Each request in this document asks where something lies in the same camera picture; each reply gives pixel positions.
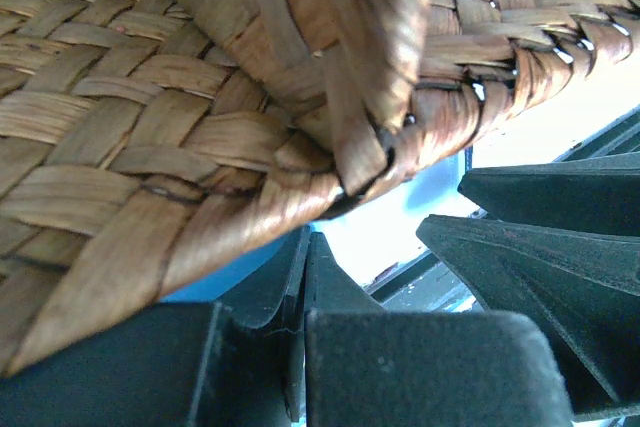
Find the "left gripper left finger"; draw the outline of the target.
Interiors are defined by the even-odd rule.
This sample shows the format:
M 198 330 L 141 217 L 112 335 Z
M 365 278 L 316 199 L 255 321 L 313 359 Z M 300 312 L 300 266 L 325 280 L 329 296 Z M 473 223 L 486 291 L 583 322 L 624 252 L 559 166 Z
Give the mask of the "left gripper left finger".
M 296 422 L 304 377 L 305 263 L 311 230 L 286 239 L 221 298 L 214 366 L 216 422 Z

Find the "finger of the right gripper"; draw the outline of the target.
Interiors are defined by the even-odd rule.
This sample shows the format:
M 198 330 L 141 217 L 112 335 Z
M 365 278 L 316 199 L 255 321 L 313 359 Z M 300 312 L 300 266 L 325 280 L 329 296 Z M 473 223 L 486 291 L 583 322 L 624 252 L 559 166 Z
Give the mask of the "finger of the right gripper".
M 476 168 L 458 191 L 506 222 L 639 235 L 639 154 Z
M 483 307 L 537 324 L 573 404 L 638 401 L 638 238 L 437 215 L 417 235 Z

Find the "blue leather card holder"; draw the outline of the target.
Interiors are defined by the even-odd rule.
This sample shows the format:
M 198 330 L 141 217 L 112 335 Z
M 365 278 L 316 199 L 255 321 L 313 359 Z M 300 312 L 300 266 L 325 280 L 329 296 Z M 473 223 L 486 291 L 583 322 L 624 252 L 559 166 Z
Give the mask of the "blue leather card holder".
M 371 202 L 337 218 L 313 222 L 311 229 L 325 235 L 338 265 L 367 287 L 425 250 L 416 235 L 425 217 L 464 209 L 457 193 L 464 173 L 465 155 L 454 154 Z M 291 236 L 284 234 L 160 300 L 213 301 L 271 260 Z

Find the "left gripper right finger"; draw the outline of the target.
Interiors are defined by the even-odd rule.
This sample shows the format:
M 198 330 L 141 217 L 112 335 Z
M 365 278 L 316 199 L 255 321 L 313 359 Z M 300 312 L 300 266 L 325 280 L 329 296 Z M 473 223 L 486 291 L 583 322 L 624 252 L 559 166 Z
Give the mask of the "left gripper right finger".
M 336 263 L 324 235 L 306 263 L 311 426 L 568 426 L 551 347 L 514 312 L 389 311 Z

